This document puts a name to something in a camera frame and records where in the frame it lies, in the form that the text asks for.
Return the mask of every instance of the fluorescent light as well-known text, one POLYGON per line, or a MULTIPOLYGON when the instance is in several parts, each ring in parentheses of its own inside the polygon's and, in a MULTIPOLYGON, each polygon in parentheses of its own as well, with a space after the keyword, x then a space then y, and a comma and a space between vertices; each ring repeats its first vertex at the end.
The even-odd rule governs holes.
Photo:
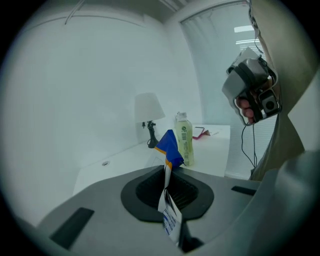
POLYGON ((245 32, 245 31, 254 31, 254 28, 249 25, 249 26, 237 26, 234 28, 234 33, 238 32, 245 32))

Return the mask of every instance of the table top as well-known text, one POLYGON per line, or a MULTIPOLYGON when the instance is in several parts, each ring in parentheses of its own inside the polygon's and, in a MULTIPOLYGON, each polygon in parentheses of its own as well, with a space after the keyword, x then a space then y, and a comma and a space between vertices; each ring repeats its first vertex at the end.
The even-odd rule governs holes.
MULTIPOLYGON (((185 168, 224 177, 229 154, 230 126, 196 124, 193 127, 204 127, 209 130, 210 136, 203 135, 198 140, 192 140, 194 164, 185 168)), ((143 142, 82 168, 75 182, 73 195, 98 181, 143 169, 153 150, 143 142)))

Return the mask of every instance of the table lamp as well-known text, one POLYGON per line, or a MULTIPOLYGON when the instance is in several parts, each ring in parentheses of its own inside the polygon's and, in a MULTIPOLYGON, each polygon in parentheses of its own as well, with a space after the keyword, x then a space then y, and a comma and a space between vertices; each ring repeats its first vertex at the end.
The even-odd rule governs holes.
POLYGON ((150 133, 150 139, 147 142, 148 147, 153 149, 157 144, 158 140, 155 137, 156 125, 153 120, 164 118, 166 115, 159 103, 159 100, 155 93, 146 92, 135 96, 134 102, 134 118, 136 123, 142 123, 142 127, 147 127, 150 133))

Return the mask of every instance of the white lampshade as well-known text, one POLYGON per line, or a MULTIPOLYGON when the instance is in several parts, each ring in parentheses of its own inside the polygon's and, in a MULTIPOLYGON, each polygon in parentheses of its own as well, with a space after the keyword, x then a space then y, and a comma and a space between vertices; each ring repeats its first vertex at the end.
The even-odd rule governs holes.
POLYGON ((157 120, 165 116, 156 94, 147 92, 135 96, 134 117, 136 123, 157 120))

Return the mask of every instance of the frosted glass panel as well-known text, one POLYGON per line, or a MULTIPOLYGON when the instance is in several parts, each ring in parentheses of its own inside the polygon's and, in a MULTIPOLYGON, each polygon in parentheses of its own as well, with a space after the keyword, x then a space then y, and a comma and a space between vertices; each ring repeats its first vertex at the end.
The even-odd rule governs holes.
MULTIPOLYGON (((263 51, 259 40, 255 40, 248 12, 246 4, 226 4, 198 13, 181 23, 197 73, 203 123, 230 125, 226 176, 243 179, 250 176, 253 168, 241 151, 244 126, 221 90, 227 78, 226 69, 240 51, 246 47, 250 47, 258 55, 261 53, 257 47, 263 51)), ((258 161, 268 146, 276 118, 271 117, 254 126, 258 161)), ((244 131, 243 148, 253 161, 252 127, 247 127, 244 131)))

